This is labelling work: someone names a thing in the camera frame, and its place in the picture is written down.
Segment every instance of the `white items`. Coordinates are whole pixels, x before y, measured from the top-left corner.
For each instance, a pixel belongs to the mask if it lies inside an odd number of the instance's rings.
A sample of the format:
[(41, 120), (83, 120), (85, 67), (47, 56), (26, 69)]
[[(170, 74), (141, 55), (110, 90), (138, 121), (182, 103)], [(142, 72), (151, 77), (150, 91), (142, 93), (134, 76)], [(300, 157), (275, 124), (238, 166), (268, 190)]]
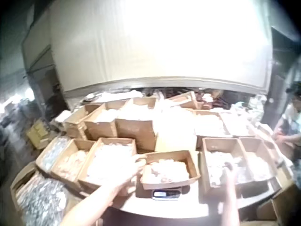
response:
[(189, 179), (186, 164), (172, 159), (152, 162), (149, 183), (172, 183)]
[(116, 109), (102, 110), (94, 122), (111, 122), (117, 118), (118, 114), (119, 110)]
[(226, 131), (222, 120), (213, 114), (196, 116), (195, 121), (196, 135), (206, 135), (208, 137), (224, 137)]
[(126, 158), (132, 156), (132, 145), (101, 145), (95, 152), (95, 158), (87, 170), (87, 181), (101, 185), (109, 181), (109, 175), (118, 175)]
[(127, 120), (148, 121), (154, 118), (153, 109), (148, 105), (130, 105), (120, 111), (119, 118)]

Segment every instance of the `person's hand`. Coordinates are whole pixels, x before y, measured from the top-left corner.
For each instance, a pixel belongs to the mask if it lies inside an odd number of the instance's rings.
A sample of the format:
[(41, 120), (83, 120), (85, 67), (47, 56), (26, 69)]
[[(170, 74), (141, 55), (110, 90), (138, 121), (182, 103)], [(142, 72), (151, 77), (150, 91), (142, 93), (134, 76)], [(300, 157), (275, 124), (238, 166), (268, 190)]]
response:
[(283, 131), (281, 129), (278, 129), (278, 131), (273, 133), (272, 138), (276, 140), (278, 136), (283, 136), (283, 135), (284, 135)]
[(284, 143), (286, 141), (285, 136), (283, 135), (277, 135), (275, 140), (279, 143)]
[(112, 175), (112, 182), (115, 186), (122, 188), (128, 184), (133, 177), (140, 173), (146, 164), (145, 155), (135, 155), (118, 166), (119, 170)]
[(226, 162), (224, 167), (224, 174), (226, 176), (226, 189), (227, 192), (235, 191), (235, 183), (236, 183), (236, 176), (237, 170), (234, 165), (230, 162)]

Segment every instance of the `cardboard box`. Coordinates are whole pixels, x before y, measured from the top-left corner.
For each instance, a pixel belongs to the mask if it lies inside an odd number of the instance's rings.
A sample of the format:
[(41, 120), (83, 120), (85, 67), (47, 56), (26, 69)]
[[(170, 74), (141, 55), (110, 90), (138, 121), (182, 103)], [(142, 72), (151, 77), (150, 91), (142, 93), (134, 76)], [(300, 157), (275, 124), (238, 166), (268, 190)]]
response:
[(197, 131), (196, 131), (196, 135), (197, 135), (197, 148), (201, 148), (202, 147), (202, 139), (206, 138), (206, 137), (210, 137), (210, 138), (219, 138), (219, 137), (222, 137), (222, 138), (232, 138), (232, 135), (228, 131), (228, 128), (227, 128), (226, 124), (224, 123), (221, 115), (218, 112), (211, 112), (211, 111), (207, 111), (207, 110), (195, 110), (194, 113), (195, 113), (196, 116), (198, 114), (200, 114), (200, 115), (216, 115), (223, 122), (223, 124), (224, 124), (224, 130), (226, 132), (226, 134), (224, 136), (220, 136), (220, 135), (212, 136), (212, 135), (207, 135), (206, 133), (204, 133), (204, 134), (197, 134)]
[(27, 164), (21, 171), (17, 174), (10, 186), (10, 195), (13, 201), (16, 211), (20, 211), (16, 199), (16, 193), (32, 178), (34, 174), (38, 173), (37, 167), (34, 161)]
[(158, 119), (159, 109), (156, 108), (157, 99), (155, 97), (137, 97), (130, 99), (126, 108), (130, 108), (132, 104), (147, 105), (148, 108), (154, 109), (152, 120), (127, 120), (116, 119), (116, 128), (119, 137), (132, 138), (136, 140), (137, 149), (147, 150), (145, 152), (153, 152), (155, 150), (157, 131), (154, 129), (155, 121)]
[(287, 225), (294, 211), (300, 206), (300, 201), (300, 191), (293, 181), (274, 195), (272, 203), (280, 225)]
[(231, 153), (235, 157), (241, 157), (245, 163), (248, 177), (250, 182), (236, 184), (236, 188), (240, 189), (243, 187), (248, 187), (253, 182), (253, 175), (249, 168), (248, 162), (246, 160), (246, 154), (244, 153), (244, 148), (241, 142), (237, 138), (204, 138), (203, 139), (203, 153), (200, 159), (201, 162), (201, 174), (203, 178), (203, 187), (206, 195), (210, 196), (222, 196), (224, 187), (211, 185), (209, 170), (207, 166), (207, 156), (208, 152), (224, 152)]
[(45, 173), (50, 173), (50, 171), (47, 171), (43, 165), (42, 165), (42, 161), (44, 156), (51, 151), (52, 147), (56, 144), (57, 140), (58, 140), (59, 136), (57, 136), (56, 138), (54, 138), (48, 145), (47, 147), (42, 151), (42, 153), (38, 156), (38, 158), (36, 159), (36, 165), (39, 167), (39, 169), (41, 169), (42, 171), (44, 171)]
[(174, 101), (174, 105), (178, 105), (183, 108), (199, 109), (199, 104), (193, 91), (171, 97), (168, 100)]
[[(233, 117), (233, 120), (228, 121), (227, 117), (225, 116), (227, 114), (231, 114), (231, 116)], [(222, 112), (222, 113), (220, 113), (220, 116), (221, 116), (223, 122), (225, 123), (227, 130), (233, 137), (255, 137), (256, 136), (255, 129), (251, 125), (251, 123), (248, 122), (246, 119), (242, 119), (242, 117), (239, 117), (236, 113)], [(231, 130), (232, 129), (231, 124), (239, 124), (241, 126), (246, 127), (248, 130), (248, 134), (247, 135), (237, 134), (237, 131)]]
[(153, 161), (158, 161), (160, 159), (173, 159), (175, 161), (182, 161), (186, 164), (187, 171), (189, 173), (189, 179), (180, 182), (172, 183), (160, 183), (152, 184), (148, 183), (148, 175), (151, 173), (151, 166), (146, 165), (143, 170), (143, 176), (141, 177), (141, 183), (145, 190), (154, 190), (154, 189), (166, 189), (173, 187), (181, 187), (191, 185), (198, 180), (200, 174), (198, 169), (192, 159), (192, 156), (189, 151), (174, 151), (174, 152), (163, 152), (163, 153), (149, 153), (146, 154), (146, 163), (151, 163)]
[(78, 181), (79, 181), (80, 185), (82, 185), (83, 187), (97, 189), (101, 186), (101, 185), (92, 184), (92, 183), (86, 181), (87, 171), (95, 157), (95, 152), (98, 149), (98, 147), (100, 147), (102, 145), (109, 145), (109, 144), (123, 144), (123, 145), (132, 144), (132, 149), (133, 149), (132, 156), (134, 156), (137, 153), (135, 140), (133, 140), (133, 139), (129, 139), (129, 138), (99, 138), (98, 141), (95, 143), (95, 145), (93, 145), (93, 147), (91, 148), (91, 150), (86, 158), (86, 161), (85, 161), (83, 167), (81, 168), (81, 171), (79, 172)]
[(276, 145), (276, 143), (272, 141), (263, 141), (264, 145), (268, 149), (273, 161), (275, 163), (280, 163), (283, 161), (283, 157), (281, 156), (281, 152), (279, 150), (279, 147)]
[(274, 163), (274, 160), (270, 154), (269, 149), (264, 145), (264, 142), (258, 138), (250, 138), (250, 137), (241, 137), (240, 141), (246, 151), (247, 158), (252, 156), (261, 157), (268, 165), (271, 172), (271, 176), (266, 178), (265, 180), (269, 180), (276, 176), (277, 167)]
[(277, 220), (279, 225), (288, 224), (301, 201), (297, 185), (290, 181), (271, 200), (260, 205), (257, 210), (258, 220)]
[(100, 107), (100, 104), (89, 104), (73, 112), (63, 122), (67, 136), (87, 140), (89, 138), (87, 138), (87, 135), (89, 136), (89, 134), (84, 120), (98, 107)]
[(121, 109), (126, 104), (125, 100), (106, 102), (93, 111), (85, 120), (85, 125), (91, 138), (98, 140), (100, 137), (118, 137), (115, 119), (111, 122), (95, 122), (103, 110)]
[(240, 226), (278, 226), (276, 221), (247, 221), (240, 222)]
[(75, 177), (74, 180), (69, 180), (67, 178), (64, 178), (61, 176), (59, 171), (60, 164), (64, 161), (66, 157), (71, 156), (72, 154), (78, 152), (79, 150), (84, 150), (86, 152), (89, 152), (93, 145), (95, 144), (95, 141), (90, 140), (80, 140), (80, 139), (73, 139), (65, 148), (65, 150), (62, 152), (62, 154), (59, 156), (59, 158), (55, 161), (54, 165), (51, 168), (51, 176), (55, 179), (58, 179), (62, 182), (64, 182), (67, 186), (74, 190), (81, 190), (80, 184), (78, 182), (78, 175)]

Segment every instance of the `cardboard panel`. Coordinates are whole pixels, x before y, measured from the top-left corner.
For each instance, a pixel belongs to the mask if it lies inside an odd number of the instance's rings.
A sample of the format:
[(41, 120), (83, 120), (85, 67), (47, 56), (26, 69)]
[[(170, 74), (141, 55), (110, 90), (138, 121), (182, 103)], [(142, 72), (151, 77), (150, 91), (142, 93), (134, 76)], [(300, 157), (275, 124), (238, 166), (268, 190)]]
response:
[(241, 157), (245, 163), (247, 168), (248, 177), (250, 178), (250, 182), (246, 182), (243, 184), (236, 184), (236, 188), (248, 187), (253, 180), (253, 175), (250, 170), (248, 161), (246, 159), (245, 151), (240, 143), (240, 141), (236, 138), (204, 138), (202, 140), (203, 144), (203, 154), (201, 156), (201, 172), (203, 178), (203, 187), (205, 194), (212, 196), (222, 196), (224, 188), (222, 186), (212, 186), (209, 177), (209, 170), (207, 166), (207, 155), (208, 152), (224, 152), (231, 153), (233, 158)]
[(271, 156), (271, 153), (261, 139), (241, 137), (240, 141), (246, 151), (247, 156), (255, 155), (257, 157), (261, 157), (266, 163), (268, 163), (271, 177), (267, 178), (266, 180), (271, 179), (277, 174), (277, 167)]
[[(231, 116), (233, 117), (233, 120), (228, 121), (227, 117), (224, 116), (226, 114), (231, 114)], [(220, 113), (220, 116), (221, 116), (223, 122), (225, 123), (227, 130), (233, 137), (255, 137), (256, 136), (256, 132), (254, 130), (254, 127), (251, 125), (251, 123), (249, 123), (246, 119), (245, 120), (242, 119), (242, 117), (239, 117), (236, 113), (223, 112), (223, 113)], [(241, 135), (241, 134), (237, 134), (237, 131), (231, 131), (231, 124), (240, 124), (241, 126), (246, 127), (248, 130), (248, 135)]]
[(38, 173), (38, 170), (34, 161), (32, 161), (29, 164), (27, 164), (23, 169), (21, 169), (21, 171), (17, 174), (17, 176), (11, 183), (10, 195), (16, 211), (21, 210), (16, 199), (16, 193), (22, 186), (24, 186), (30, 180), (30, 178), (32, 178), (32, 176), (35, 173)]
[(99, 106), (100, 104), (84, 105), (77, 111), (73, 112), (63, 122), (67, 136), (86, 140), (87, 135), (89, 136), (89, 134), (87, 132), (86, 125), (84, 124), (84, 120)]
[(199, 109), (196, 95), (193, 91), (171, 97), (168, 100), (174, 101), (174, 105), (179, 105), (183, 108)]
[(147, 156), (146, 158), (147, 164), (153, 161), (158, 161), (160, 159), (173, 159), (175, 161), (184, 162), (186, 164), (187, 171), (189, 173), (189, 179), (180, 182), (152, 184), (148, 182), (148, 175), (150, 174), (150, 165), (146, 165), (143, 170), (143, 176), (141, 177), (141, 183), (145, 190), (166, 189), (166, 188), (187, 186), (196, 182), (200, 177), (200, 174), (197, 170), (196, 165), (193, 162), (192, 156), (189, 151), (149, 153), (146, 154), (146, 156)]
[(118, 137), (115, 119), (111, 122), (95, 122), (95, 119), (103, 110), (119, 110), (126, 104), (125, 100), (109, 101), (93, 111), (85, 120), (86, 128), (91, 135), (92, 140), (98, 140), (100, 137)]
[(128, 139), (128, 138), (99, 138), (98, 141), (95, 143), (95, 145), (93, 145), (93, 147), (91, 148), (91, 150), (90, 150), (90, 152), (87, 156), (87, 159), (86, 159), (81, 171), (79, 172), (79, 176), (78, 176), (79, 183), (83, 187), (87, 187), (88, 190), (89, 190), (89, 188), (97, 189), (101, 186), (101, 185), (92, 184), (92, 183), (86, 181), (87, 170), (88, 170), (88, 167), (91, 165), (91, 163), (92, 163), (92, 161), (95, 157), (95, 152), (98, 149), (98, 147), (100, 147), (101, 145), (109, 145), (109, 144), (123, 144), (123, 145), (132, 144), (132, 148), (133, 148), (132, 155), (134, 156), (137, 153), (135, 140), (133, 140), (133, 139)]
[[(223, 122), (224, 124), (224, 130), (226, 132), (226, 135), (222, 136), (223, 138), (231, 138), (232, 135), (230, 134), (230, 132), (228, 131), (228, 128), (226, 126), (226, 124), (224, 123), (221, 115), (218, 112), (211, 112), (211, 111), (207, 111), (207, 110), (195, 110), (194, 113), (196, 115), (200, 114), (200, 115), (216, 115), (217, 117), (220, 118), (220, 120)], [(196, 134), (198, 139), (197, 139), (197, 148), (201, 148), (202, 147), (202, 139), (206, 138), (206, 137), (211, 137), (211, 138), (219, 138), (221, 136), (217, 135), (217, 136), (208, 136), (207, 134)]]
[(78, 152), (79, 150), (84, 150), (85, 152), (89, 152), (95, 143), (96, 143), (95, 141), (73, 139), (65, 148), (63, 153), (59, 156), (59, 158), (55, 161), (54, 165), (52, 166), (51, 176), (64, 182), (72, 189), (81, 190), (80, 184), (78, 183), (78, 175), (75, 177), (74, 180), (66, 179), (60, 175), (59, 166), (66, 157), (71, 156), (72, 154)]
[(59, 137), (56, 137), (56, 138), (54, 138), (48, 145), (47, 145), (47, 147), (42, 151), (42, 153), (38, 156), (38, 158), (36, 159), (36, 165), (42, 170), (42, 171), (44, 171), (45, 173), (49, 173), (49, 172), (47, 172), (45, 169), (44, 169), (44, 167), (43, 167), (43, 165), (42, 165), (42, 161), (43, 161), (43, 158), (44, 158), (44, 156), (46, 155), (46, 153), (48, 153), (51, 149), (52, 149), (52, 147), (55, 145), (55, 143), (57, 142), (57, 139), (58, 139)]
[(156, 108), (157, 99), (154, 97), (137, 97), (129, 100), (126, 108), (135, 105), (148, 105), (155, 109), (153, 120), (139, 121), (116, 119), (116, 128), (119, 137), (132, 138), (136, 140), (137, 149), (154, 151), (157, 139), (157, 132), (154, 129), (154, 120), (158, 116), (159, 109)]

